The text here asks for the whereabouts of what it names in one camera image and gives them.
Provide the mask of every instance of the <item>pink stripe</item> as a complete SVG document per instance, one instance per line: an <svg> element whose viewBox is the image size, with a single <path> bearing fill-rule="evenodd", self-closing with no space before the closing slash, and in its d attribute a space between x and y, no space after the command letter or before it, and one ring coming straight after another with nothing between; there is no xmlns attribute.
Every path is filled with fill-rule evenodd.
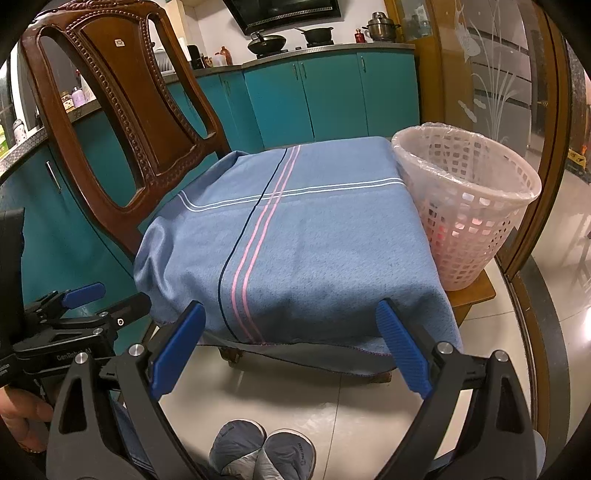
<svg viewBox="0 0 591 480"><path fill-rule="evenodd" d="M269 198L269 201L267 201L267 204L265 205L261 214L259 215L259 218L258 218L256 225L255 225L255 229L251 235L251 239L248 241L248 244L246 245L246 250L244 250L244 254L242 256L242 259L240 260L240 264L238 265L238 269L236 270L236 273L234 275L234 280L232 282L232 294L231 295L232 295L232 308L234 310L234 315L236 316L236 320L238 321L238 323L242 327L242 330L244 330L244 333L246 333L247 337L251 340L251 342L254 342L255 339L252 337L250 332L246 329L246 327L242 323L242 319L240 318L240 313L238 312L238 305L236 304L236 284L238 283L238 276L240 275L240 271L242 270L242 267L244 266L244 262L246 261L246 258L248 256L248 252L251 248L252 242L254 241L254 239L256 237L256 233L258 232L262 218L264 217L265 213L267 212L267 209L269 208L269 205L271 204L271 201L273 200L273 196L277 192L279 184L281 183L281 180L283 179L283 175L285 174L287 166L289 165L295 151L296 151L295 148L291 151L289 159L287 160L287 162L285 162L285 166L283 167L283 171L281 172L281 176L279 177L279 180L277 180L277 183L275 184L275 189L273 190L273 193L271 193L271 197Z"/></svg>
<svg viewBox="0 0 591 480"><path fill-rule="evenodd" d="M251 276L252 267L254 266L254 264L256 262L256 258L258 257L259 251L261 249L261 245L263 243L263 240L265 239L265 235L267 234L267 227L269 227L269 222L271 221L271 218L273 217L273 214L275 213L275 209L277 208L277 205L279 204L281 197L283 196L283 191L285 190L285 186L287 185L287 182L290 179L291 172L294 169L294 165L296 164L296 160L297 160L298 155L300 154L300 150L301 150L301 145L298 145L297 153L295 154L293 161L291 162L291 167L290 167L289 173L287 174L287 177L285 178L285 181L283 182L283 186L281 187L281 191L279 192L279 195L277 196L275 204L273 205L273 208L271 209L271 213L269 214L269 217L267 217L267 221L265 222L265 226L262 230L261 238L259 239L258 244L256 245L255 252L252 255L251 263L250 263L250 265L248 265L248 270L246 271L246 275L244 276L244 282L242 283L242 302L244 304L244 311L246 312L246 318L248 319L250 324L253 326L253 328L256 330L256 332L259 334L263 343L265 343L265 339L262 337L261 332L259 332L258 328L256 328L256 325L255 325L254 321L252 320L251 312L248 309L248 302L246 300L246 288L248 286L248 279Z"/></svg>

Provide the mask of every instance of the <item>kitchen appliance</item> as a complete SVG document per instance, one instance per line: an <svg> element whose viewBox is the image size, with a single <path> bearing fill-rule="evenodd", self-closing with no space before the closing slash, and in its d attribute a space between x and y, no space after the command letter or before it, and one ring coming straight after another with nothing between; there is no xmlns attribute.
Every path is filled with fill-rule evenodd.
<svg viewBox="0 0 591 480"><path fill-rule="evenodd" d="M281 50L281 51L272 51L271 53L261 53L260 55L256 56L257 60L265 59L267 57L272 57L273 55L279 55L280 53L286 53L289 50Z"/></svg>
<svg viewBox="0 0 591 480"><path fill-rule="evenodd" d="M245 35L341 16L338 0L223 0Z"/></svg>
<svg viewBox="0 0 591 480"><path fill-rule="evenodd" d="M187 49L189 50L189 55L191 55L191 68L193 70L204 69L205 65L203 64L203 57L201 56L199 47L196 45L187 45Z"/></svg>
<svg viewBox="0 0 591 480"><path fill-rule="evenodd" d="M324 27L312 28L310 30L302 30L301 28L296 28L296 30L301 31L302 35L306 37L308 46L310 46L311 44L326 44L327 42L332 41L332 30L334 29L333 27Z"/></svg>
<svg viewBox="0 0 591 480"><path fill-rule="evenodd" d="M319 43L307 43L306 47L308 48L314 48L314 47L326 47L328 45L334 45L335 42L330 40L330 41L325 41L325 42L319 42Z"/></svg>
<svg viewBox="0 0 591 480"><path fill-rule="evenodd" d="M281 35L263 36L260 32L254 32L251 37L253 40L248 44L248 50L257 56L268 56L270 54L281 53L281 49L287 42L287 39Z"/></svg>
<svg viewBox="0 0 591 480"><path fill-rule="evenodd" d="M384 12L374 12L368 26L364 29L369 30L369 36L373 41L396 41L396 29L400 25L395 24L394 20L388 18Z"/></svg>

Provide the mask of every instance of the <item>white stripe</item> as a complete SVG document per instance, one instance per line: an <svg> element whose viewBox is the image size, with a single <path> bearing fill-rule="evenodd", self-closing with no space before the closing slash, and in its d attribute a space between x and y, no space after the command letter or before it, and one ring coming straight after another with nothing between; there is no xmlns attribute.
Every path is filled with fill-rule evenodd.
<svg viewBox="0 0 591 480"><path fill-rule="evenodd" d="M323 189L323 188L329 188L329 187L349 187L351 185L366 185L369 183L380 183L382 181L390 181L390 180L400 180L402 181L402 179L399 179L398 177L390 177L388 179L381 179L381 180L368 180L368 181L357 181L357 182L353 182L353 183L335 183L333 185L318 185L318 186L314 186L314 187L305 187L302 189L294 189L294 190L286 190L285 193L291 193L291 192L302 192L303 190L310 190L310 189ZM187 196L187 194L185 193L184 190L181 190L179 193L182 193L185 197L185 199L187 200L187 203L194 208L208 208L208 207L213 207L214 205L219 205L220 203L227 203L227 202L232 202L231 205L234 205L234 202L238 202L241 203L241 200L256 200L258 198L260 198L260 195L251 195L249 197L241 197L241 198L237 198L237 199L230 199L230 200L221 200L219 202L214 202L214 203L208 203L207 205L195 205L193 202L191 202L191 200L189 200L189 197ZM267 198L269 198L271 196L270 193L266 193L263 195L263 199L266 200Z"/></svg>
<svg viewBox="0 0 591 480"><path fill-rule="evenodd" d="M386 187L388 185L404 185L403 181L389 181L387 183L382 183L380 185L363 185L360 187L348 187L348 188L340 188L340 189L324 189L324 190L312 190L310 192L299 192L299 193L288 193L283 195L282 198L284 197L295 197L298 195L307 195L309 193L324 193L324 192L341 192L344 190L361 190L361 189L374 189L377 187ZM203 208L203 209L194 209L192 207L190 207L189 205L187 205L187 203L185 202L184 198L182 197L182 195L178 195L181 199L181 201L183 202L183 205L185 205L185 208L191 212L196 212L196 213L201 213L201 212L205 212L207 210L214 210L216 208L222 208L222 207L229 207L232 205L238 205L240 203L251 203L254 202L255 200L243 200L241 202L234 202L234 203L227 203L225 205L217 205L215 207L209 207L209 208Z"/></svg>

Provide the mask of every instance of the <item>plastic container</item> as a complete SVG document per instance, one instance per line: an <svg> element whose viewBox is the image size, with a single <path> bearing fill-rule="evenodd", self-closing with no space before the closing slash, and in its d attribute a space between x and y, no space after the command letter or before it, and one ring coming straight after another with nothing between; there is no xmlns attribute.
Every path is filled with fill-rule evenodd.
<svg viewBox="0 0 591 480"><path fill-rule="evenodd" d="M74 102L74 106L76 108L81 107L86 103L84 92L82 92L82 90L80 90L78 87L74 87L74 90L72 90L72 101Z"/></svg>
<svg viewBox="0 0 591 480"><path fill-rule="evenodd" d="M407 128L392 147L443 288L469 286L540 195L540 177L506 146L449 125Z"/></svg>
<svg viewBox="0 0 591 480"><path fill-rule="evenodd" d="M222 55L219 52L217 52L213 56L212 60L213 60L214 67L225 67L226 65L228 65L228 60L226 59L226 56Z"/></svg>

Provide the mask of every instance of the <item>cabinet handle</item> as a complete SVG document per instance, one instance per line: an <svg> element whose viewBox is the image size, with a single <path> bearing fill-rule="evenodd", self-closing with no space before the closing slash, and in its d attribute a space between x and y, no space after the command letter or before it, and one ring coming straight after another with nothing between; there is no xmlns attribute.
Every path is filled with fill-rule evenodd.
<svg viewBox="0 0 591 480"><path fill-rule="evenodd" d="M48 161L45 162L45 166L47 167L47 171L49 172L49 176L51 177L51 179L53 180L53 183L56 184L57 187L57 193L61 194L61 185L60 182L57 181L57 177L56 174L53 173L53 169L51 168L51 163L49 163Z"/></svg>

